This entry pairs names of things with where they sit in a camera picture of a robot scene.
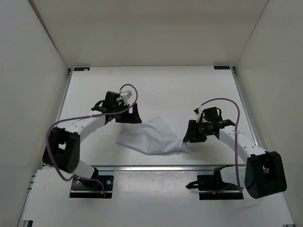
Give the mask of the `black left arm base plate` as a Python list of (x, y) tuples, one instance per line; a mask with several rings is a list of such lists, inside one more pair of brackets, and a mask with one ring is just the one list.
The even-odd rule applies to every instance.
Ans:
[(71, 182), (70, 198), (90, 198), (90, 199), (111, 199), (113, 192), (113, 175), (99, 175), (98, 180), (102, 182), (102, 186), (95, 181), (84, 181), (81, 179), (73, 179)]

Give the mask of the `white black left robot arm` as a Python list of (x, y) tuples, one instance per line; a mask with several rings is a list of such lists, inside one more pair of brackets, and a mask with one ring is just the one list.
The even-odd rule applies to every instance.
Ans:
[(117, 123), (142, 123), (137, 103), (129, 104), (131, 91), (108, 91), (105, 99), (98, 101), (88, 113), (66, 128), (54, 127), (48, 136), (50, 151), (45, 150), (43, 163), (76, 175), (88, 188), (99, 183), (97, 169), (80, 159), (80, 144), (97, 129), (112, 120)]

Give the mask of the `white skirt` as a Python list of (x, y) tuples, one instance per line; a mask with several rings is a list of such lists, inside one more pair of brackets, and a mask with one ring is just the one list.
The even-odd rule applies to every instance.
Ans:
[(161, 117), (132, 124), (117, 138), (116, 143), (150, 156), (192, 153), (187, 143), (179, 139)]

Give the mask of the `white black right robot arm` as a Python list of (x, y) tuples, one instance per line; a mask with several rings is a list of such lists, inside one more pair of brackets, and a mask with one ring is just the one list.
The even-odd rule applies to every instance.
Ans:
[(283, 162), (276, 151), (269, 152), (254, 144), (236, 129), (233, 121), (224, 120), (221, 109), (217, 107), (204, 110), (196, 108), (194, 113), (197, 119), (189, 121), (183, 141), (200, 143), (205, 142), (209, 136), (215, 136), (234, 151), (235, 157), (244, 162), (245, 170), (240, 171), (236, 165), (216, 167), (212, 175), (205, 178), (198, 176), (186, 188), (198, 188), (202, 196), (212, 197), (241, 186), (254, 199), (286, 191)]

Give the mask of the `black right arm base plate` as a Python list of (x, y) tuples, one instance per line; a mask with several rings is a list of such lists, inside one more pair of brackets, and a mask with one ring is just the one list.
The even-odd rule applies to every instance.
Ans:
[(227, 183), (222, 179), (223, 170), (234, 167), (224, 165), (215, 167), (212, 175), (197, 175), (197, 180), (186, 185), (187, 189), (198, 189), (201, 201), (211, 200), (243, 200), (243, 193), (236, 183)]

